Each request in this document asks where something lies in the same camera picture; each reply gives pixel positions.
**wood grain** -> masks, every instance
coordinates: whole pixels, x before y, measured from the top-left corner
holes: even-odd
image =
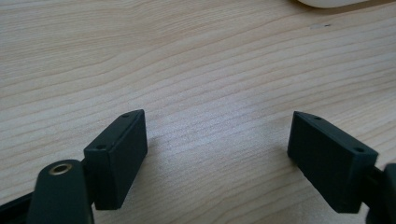
[[[286,148],[301,110],[396,162],[396,3],[365,6],[1,1],[0,203],[143,108],[148,156],[96,223],[363,223],[366,207],[336,214]]]

